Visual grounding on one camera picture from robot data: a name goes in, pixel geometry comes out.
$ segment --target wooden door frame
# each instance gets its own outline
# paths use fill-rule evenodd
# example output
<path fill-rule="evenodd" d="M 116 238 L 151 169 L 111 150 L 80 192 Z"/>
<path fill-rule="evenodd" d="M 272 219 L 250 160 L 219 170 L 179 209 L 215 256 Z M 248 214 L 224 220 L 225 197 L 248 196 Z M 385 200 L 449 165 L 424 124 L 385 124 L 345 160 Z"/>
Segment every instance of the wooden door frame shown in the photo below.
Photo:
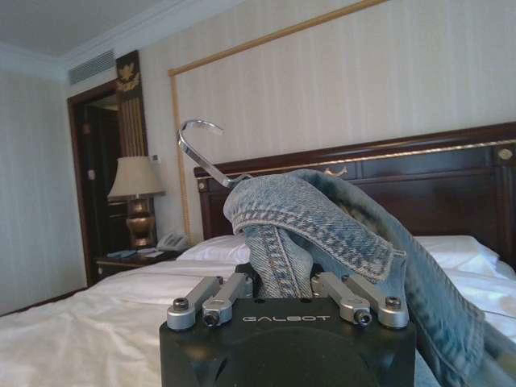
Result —
<path fill-rule="evenodd" d="M 73 169 L 75 171 L 75 184 L 77 189 L 77 204 L 79 207 L 79 219 L 81 221 L 82 248 L 84 252 L 84 263 L 86 270 L 86 283 L 90 287 L 94 283 L 94 276 L 89 251 L 89 238 L 86 222 L 85 203 L 82 195 L 83 185 L 81 179 L 81 158 L 77 139 L 78 127 L 76 125 L 75 108 L 85 102 L 95 101 L 116 93 L 116 80 L 108 81 L 102 85 L 76 94 L 67 99 L 68 116 L 70 121 L 70 134 L 72 136 Z"/>

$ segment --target white pillow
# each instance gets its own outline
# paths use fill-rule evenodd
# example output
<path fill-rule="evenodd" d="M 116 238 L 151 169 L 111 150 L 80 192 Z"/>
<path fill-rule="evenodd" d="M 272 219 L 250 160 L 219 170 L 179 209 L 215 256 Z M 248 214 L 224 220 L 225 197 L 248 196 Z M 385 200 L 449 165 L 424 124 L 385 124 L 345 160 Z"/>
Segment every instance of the white pillow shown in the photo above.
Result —
<path fill-rule="evenodd" d="M 498 254 L 469 235 L 416 236 L 441 268 L 497 277 Z"/>
<path fill-rule="evenodd" d="M 468 235 L 416 236 L 415 239 L 445 269 L 499 277 L 498 254 Z M 219 261 L 246 264 L 250 250 L 242 235 L 225 235 L 205 240 L 184 252 L 177 260 Z"/>
<path fill-rule="evenodd" d="M 186 250 L 177 260 L 216 260 L 232 264 L 246 264 L 251 252 L 244 236 L 225 235 L 211 238 Z"/>

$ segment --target crown molding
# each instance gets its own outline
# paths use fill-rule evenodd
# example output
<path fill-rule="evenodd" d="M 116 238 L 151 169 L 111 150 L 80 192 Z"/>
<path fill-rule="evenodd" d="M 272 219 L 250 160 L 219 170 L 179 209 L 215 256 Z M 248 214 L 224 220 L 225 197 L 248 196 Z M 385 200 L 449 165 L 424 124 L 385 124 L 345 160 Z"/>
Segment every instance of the crown molding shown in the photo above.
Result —
<path fill-rule="evenodd" d="M 61 56 L 71 69 L 113 49 L 115 56 L 141 49 L 232 8 L 244 0 L 164 0 Z"/>
<path fill-rule="evenodd" d="M 229 10 L 244 0 L 164 0 L 62 56 L 49 56 L 0 43 L 0 69 L 59 81 L 68 70 L 105 51 L 115 56 L 141 49 Z"/>
<path fill-rule="evenodd" d="M 58 58 L 4 43 L 0 43 L 0 69 L 57 81 L 66 79 Z"/>

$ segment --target metal hook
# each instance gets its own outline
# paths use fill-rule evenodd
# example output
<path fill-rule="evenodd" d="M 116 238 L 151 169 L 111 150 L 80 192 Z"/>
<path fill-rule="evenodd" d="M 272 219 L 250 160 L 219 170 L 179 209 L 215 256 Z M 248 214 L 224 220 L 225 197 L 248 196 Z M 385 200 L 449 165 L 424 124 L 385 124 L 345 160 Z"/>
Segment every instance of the metal hook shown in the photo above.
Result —
<path fill-rule="evenodd" d="M 198 151 L 196 151 L 188 142 L 186 142 L 185 137 L 183 137 L 183 131 L 186 130 L 190 126 L 196 127 L 205 127 L 208 130 L 212 130 L 214 133 L 221 135 L 224 130 L 215 125 L 214 123 L 209 123 L 204 119 L 189 119 L 184 121 L 181 125 L 179 131 L 177 131 L 177 145 L 179 148 L 193 161 L 203 167 L 216 181 L 218 181 L 221 185 L 227 188 L 233 188 L 235 185 L 240 183 L 243 179 L 247 179 L 252 177 L 249 174 L 240 175 L 235 179 L 231 179 L 226 176 L 224 173 L 220 172 L 213 164 L 211 164 L 206 158 L 204 158 Z"/>

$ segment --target lampshade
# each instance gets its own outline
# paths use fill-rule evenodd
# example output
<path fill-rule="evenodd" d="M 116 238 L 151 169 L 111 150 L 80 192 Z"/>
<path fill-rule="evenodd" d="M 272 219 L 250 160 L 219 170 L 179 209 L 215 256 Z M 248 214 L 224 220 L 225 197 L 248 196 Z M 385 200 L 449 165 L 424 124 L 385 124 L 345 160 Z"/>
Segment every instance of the lampshade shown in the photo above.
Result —
<path fill-rule="evenodd" d="M 120 157 L 113 187 L 107 197 L 124 198 L 164 193 L 163 186 L 146 156 Z"/>

